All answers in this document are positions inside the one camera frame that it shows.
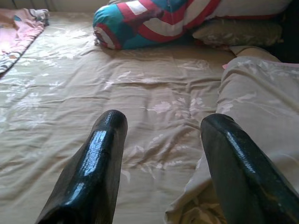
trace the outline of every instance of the pink blanket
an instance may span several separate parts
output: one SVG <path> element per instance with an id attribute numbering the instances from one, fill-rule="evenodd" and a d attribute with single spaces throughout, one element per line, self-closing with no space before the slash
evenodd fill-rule
<path id="1" fill-rule="evenodd" d="M 9 69 L 47 24 L 47 10 L 0 8 L 0 74 Z"/>

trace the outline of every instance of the olive green pillow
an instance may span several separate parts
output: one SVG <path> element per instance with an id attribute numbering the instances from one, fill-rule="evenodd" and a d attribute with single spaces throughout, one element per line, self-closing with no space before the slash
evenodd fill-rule
<path id="1" fill-rule="evenodd" d="M 199 26 L 193 37 L 213 46 L 265 47 L 281 42 L 281 34 L 281 26 L 273 21 L 212 19 Z"/>

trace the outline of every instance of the mattress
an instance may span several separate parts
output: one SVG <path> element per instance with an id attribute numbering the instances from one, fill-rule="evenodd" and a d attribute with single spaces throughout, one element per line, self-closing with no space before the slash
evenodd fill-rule
<path id="1" fill-rule="evenodd" d="M 192 44 L 101 48 L 92 17 L 52 13 L 0 79 L 1 222 L 34 223 L 95 120 L 116 109 L 128 134 L 114 224 L 189 223 L 181 220 L 194 190 L 187 183 L 195 170 L 211 183 L 199 124 L 216 111 L 222 65 L 234 55 Z M 222 220 L 212 196 L 187 208 L 200 207 L 202 223 Z"/>

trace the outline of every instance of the wall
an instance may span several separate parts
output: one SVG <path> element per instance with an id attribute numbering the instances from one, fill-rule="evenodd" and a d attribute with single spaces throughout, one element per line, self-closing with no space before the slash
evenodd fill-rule
<path id="1" fill-rule="evenodd" d="M 32 0 L 36 8 L 46 8 L 45 0 Z M 18 8 L 33 8 L 30 0 L 15 0 Z M 50 11 L 95 12 L 108 0 L 47 0 Z M 1 8 L 14 8 L 11 0 L 0 0 Z"/>

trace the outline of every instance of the folded blanket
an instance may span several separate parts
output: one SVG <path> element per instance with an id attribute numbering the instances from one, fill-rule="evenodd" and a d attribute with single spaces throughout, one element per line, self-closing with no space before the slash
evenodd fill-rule
<path id="1" fill-rule="evenodd" d="M 45 9 L 0 8 L 0 74 L 8 70 L 48 25 Z"/>

